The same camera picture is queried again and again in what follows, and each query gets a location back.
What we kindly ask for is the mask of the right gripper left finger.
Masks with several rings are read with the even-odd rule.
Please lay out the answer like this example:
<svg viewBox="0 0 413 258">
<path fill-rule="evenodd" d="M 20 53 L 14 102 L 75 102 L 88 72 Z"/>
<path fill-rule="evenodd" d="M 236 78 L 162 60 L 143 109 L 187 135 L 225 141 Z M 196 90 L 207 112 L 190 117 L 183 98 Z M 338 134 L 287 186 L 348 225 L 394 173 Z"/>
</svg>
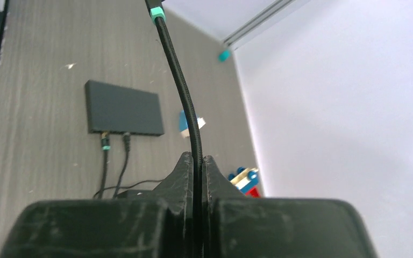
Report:
<svg viewBox="0 0 413 258">
<path fill-rule="evenodd" d="M 193 158 L 152 191 L 122 199 L 45 200 L 15 221 L 0 257 L 193 257 Z"/>
</svg>

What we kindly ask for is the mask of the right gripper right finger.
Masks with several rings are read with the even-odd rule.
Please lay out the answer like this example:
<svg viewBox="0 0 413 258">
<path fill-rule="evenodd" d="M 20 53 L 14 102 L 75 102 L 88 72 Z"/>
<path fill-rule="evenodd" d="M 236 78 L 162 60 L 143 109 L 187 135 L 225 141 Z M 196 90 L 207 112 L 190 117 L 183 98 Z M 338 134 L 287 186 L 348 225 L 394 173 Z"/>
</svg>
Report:
<svg viewBox="0 0 413 258">
<path fill-rule="evenodd" d="M 377 257 L 359 212 L 324 198 L 253 198 L 203 159 L 206 257 Z"/>
</svg>

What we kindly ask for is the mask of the blue white toy brick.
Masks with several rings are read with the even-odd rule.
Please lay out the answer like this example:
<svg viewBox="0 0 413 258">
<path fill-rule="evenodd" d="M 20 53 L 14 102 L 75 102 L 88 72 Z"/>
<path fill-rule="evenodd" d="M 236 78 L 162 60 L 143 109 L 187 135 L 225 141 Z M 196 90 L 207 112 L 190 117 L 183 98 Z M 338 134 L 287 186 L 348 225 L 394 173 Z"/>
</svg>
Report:
<svg viewBox="0 0 413 258">
<path fill-rule="evenodd" d="M 202 128 L 206 124 L 204 118 L 202 117 L 197 117 L 197 123 L 199 128 Z M 186 119 L 185 112 L 183 110 L 179 114 L 179 131 L 183 138 L 190 137 L 188 122 Z"/>
</svg>

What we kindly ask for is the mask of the black power adapter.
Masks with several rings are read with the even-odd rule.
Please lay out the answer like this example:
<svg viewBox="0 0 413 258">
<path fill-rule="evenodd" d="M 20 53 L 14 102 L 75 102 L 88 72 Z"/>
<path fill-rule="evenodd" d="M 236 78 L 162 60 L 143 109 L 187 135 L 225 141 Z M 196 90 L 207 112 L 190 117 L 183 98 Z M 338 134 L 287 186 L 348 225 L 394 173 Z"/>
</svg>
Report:
<svg viewBox="0 0 413 258">
<path fill-rule="evenodd" d="M 117 195 L 117 199 L 128 199 L 128 200 L 134 200 L 134 199 L 143 199 L 150 197 L 152 195 L 152 190 L 125 190 Z"/>
</svg>

